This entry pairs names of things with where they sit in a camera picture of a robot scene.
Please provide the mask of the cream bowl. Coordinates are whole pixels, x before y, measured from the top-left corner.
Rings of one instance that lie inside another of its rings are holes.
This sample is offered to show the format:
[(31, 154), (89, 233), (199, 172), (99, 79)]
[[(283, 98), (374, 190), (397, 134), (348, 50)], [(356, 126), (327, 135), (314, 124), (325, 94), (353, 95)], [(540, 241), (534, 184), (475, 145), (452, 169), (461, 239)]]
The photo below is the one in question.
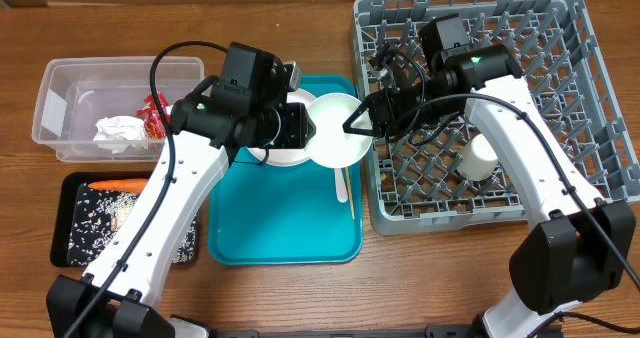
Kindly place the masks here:
[(346, 93), (328, 93), (307, 108), (315, 134), (304, 150), (309, 158), (326, 168), (337, 169), (358, 163), (370, 149), (371, 136), (345, 133), (343, 124), (360, 101)]

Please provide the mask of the white small cup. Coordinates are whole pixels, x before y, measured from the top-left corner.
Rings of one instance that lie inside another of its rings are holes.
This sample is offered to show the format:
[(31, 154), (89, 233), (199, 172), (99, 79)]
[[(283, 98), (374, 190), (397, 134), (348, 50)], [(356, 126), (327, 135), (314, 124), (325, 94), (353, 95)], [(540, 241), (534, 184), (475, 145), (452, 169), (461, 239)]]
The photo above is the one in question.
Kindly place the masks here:
[(476, 135), (461, 151), (462, 162), (457, 171), (465, 179), (482, 181), (487, 179), (498, 166), (498, 157), (483, 134)]

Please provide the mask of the red snack wrapper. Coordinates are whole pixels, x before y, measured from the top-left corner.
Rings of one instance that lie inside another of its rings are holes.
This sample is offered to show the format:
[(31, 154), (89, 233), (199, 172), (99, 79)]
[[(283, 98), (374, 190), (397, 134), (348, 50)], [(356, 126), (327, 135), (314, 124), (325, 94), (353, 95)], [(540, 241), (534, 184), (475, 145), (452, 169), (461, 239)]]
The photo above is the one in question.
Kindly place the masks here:
[(136, 117), (143, 121), (144, 132), (148, 139), (164, 139), (167, 136), (152, 94), (144, 99), (143, 107), (136, 111)]

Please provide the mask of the orange carrot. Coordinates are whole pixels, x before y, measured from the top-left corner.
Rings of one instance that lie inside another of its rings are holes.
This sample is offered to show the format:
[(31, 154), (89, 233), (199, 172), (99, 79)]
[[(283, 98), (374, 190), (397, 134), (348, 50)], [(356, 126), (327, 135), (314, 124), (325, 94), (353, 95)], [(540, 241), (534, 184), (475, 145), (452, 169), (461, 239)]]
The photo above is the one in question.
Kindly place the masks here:
[(148, 180), (145, 178), (132, 178), (120, 180), (96, 181), (89, 184), (92, 190), (117, 191), (140, 194), (146, 187)]

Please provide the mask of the white tissue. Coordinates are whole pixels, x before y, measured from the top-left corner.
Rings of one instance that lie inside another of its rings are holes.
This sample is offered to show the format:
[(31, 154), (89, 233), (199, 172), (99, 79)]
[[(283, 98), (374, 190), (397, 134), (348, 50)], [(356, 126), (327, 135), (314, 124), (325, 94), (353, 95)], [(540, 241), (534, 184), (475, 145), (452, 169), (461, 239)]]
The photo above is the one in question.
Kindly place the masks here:
[(123, 153), (127, 148), (146, 149), (147, 136), (142, 119), (132, 116), (114, 116), (100, 119), (93, 140), (98, 147), (113, 154)]

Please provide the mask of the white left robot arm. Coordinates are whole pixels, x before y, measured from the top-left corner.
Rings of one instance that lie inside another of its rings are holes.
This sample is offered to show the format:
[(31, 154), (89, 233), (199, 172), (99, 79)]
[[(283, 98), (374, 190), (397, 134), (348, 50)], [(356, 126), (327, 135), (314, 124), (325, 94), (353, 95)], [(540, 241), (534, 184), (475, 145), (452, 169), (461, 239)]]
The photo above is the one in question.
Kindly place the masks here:
[(210, 337), (211, 328), (156, 310), (172, 260), (204, 199), (243, 147), (298, 149), (315, 126), (301, 103), (299, 66), (240, 43), (222, 72), (203, 79), (171, 111), (151, 90), (166, 139), (124, 225), (79, 279), (60, 275), (46, 305), (57, 337)]

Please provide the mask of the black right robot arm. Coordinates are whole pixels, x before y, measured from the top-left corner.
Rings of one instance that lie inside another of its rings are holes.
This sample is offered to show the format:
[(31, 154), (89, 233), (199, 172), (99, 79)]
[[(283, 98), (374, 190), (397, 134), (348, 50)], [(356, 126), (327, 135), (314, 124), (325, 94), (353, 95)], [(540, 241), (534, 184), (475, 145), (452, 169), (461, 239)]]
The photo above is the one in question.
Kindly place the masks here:
[(632, 276), (627, 255), (636, 219), (622, 200), (607, 202), (573, 166), (538, 112), (522, 69), (501, 45), (472, 44), (461, 18), (432, 20), (418, 34), (424, 62), (384, 42), (369, 64), (383, 82), (357, 108), (367, 133), (411, 139), (442, 117), (464, 115), (494, 150), (523, 203), (530, 231), (509, 261), (511, 290), (469, 324), (426, 328), (429, 337), (557, 337), (578, 305)]

